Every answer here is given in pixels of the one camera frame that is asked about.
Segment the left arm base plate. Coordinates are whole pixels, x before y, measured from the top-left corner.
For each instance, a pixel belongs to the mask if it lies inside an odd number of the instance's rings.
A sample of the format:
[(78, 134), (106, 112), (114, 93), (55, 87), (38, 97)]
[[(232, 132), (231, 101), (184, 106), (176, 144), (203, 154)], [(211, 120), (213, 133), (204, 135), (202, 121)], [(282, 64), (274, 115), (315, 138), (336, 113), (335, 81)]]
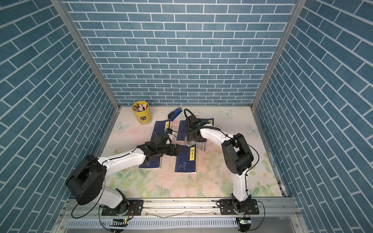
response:
[(144, 200), (124, 200), (117, 207), (110, 208), (100, 205), (103, 216), (139, 216), (142, 213)]

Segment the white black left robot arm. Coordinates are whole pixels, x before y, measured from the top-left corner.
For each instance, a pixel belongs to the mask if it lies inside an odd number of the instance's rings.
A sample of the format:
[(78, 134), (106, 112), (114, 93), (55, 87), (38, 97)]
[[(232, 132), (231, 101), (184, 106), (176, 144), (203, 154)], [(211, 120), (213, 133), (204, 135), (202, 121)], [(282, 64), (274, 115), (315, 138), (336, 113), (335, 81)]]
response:
[(79, 205), (97, 202), (111, 209), (127, 205), (124, 193), (105, 184), (106, 178), (121, 170), (138, 167), (157, 157), (178, 156), (181, 145), (173, 144), (166, 132), (158, 132), (151, 141), (128, 152), (108, 157), (88, 155), (66, 179), (66, 186)]

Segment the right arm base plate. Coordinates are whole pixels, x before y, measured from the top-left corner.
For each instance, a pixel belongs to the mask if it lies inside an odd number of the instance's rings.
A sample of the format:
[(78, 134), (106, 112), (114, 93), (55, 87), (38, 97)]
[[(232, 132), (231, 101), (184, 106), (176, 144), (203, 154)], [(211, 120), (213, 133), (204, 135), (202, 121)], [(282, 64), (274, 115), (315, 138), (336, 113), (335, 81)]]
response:
[(259, 208), (255, 199), (247, 199), (243, 202), (220, 199), (216, 204), (221, 215), (259, 215)]

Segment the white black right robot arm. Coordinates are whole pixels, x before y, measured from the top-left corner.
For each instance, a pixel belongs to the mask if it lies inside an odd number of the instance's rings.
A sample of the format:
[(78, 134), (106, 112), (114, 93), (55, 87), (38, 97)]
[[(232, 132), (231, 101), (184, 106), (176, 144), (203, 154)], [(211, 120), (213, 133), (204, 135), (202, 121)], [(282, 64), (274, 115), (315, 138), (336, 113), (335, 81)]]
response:
[(221, 146), (224, 162), (233, 174), (232, 199), (241, 206), (246, 204), (251, 199), (246, 175), (252, 167), (254, 156), (244, 136), (225, 133), (220, 128), (212, 126), (207, 120), (197, 118), (194, 114), (185, 115), (185, 117), (187, 125), (185, 144), (189, 147), (196, 146), (201, 151), (206, 150), (207, 141)]

